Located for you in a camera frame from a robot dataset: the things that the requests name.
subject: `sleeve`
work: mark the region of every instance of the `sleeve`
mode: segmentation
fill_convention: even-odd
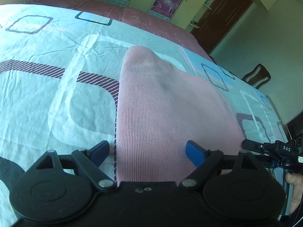
[[[303,206],[302,202],[298,208],[289,217],[281,217],[280,222],[285,227],[302,227],[303,226]]]

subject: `bed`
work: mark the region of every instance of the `bed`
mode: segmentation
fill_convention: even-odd
[[[287,140],[266,96],[215,65],[172,24],[154,27],[158,18],[148,24],[151,15],[103,3],[100,12],[93,0],[34,3],[0,6],[1,227],[16,221],[9,190],[49,149],[70,154],[107,140],[110,156],[100,169],[115,179],[120,69],[133,45],[207,80],[228,100],[245,138]]]

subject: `shelf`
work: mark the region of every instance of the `shelf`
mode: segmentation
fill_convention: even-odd
[[[207,6],[210,10],[212,10],[212,8],[210,6],[208,6],[207,4],[203,4],[204,6]]]
[[[189,25],[192,26],[192,27],[194,27],[194,28],[198,28],[198,29],[200,28],[199,26],[197,26],[195,24],[192,24],[192,23],[189,23]]]

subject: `pink towel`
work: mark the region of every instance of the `pink towel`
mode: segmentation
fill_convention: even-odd
[[[229,103],[211,83],[146,47],[131,47],[120,74],[118,183],[179,183],[195,169],[185,154],[188,140],[236,155],[244,137]]]

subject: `door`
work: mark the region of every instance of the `door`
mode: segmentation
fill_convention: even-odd
[[[214,0],[192,30],[200,46],[210,54],[252,4],[251,0]]]

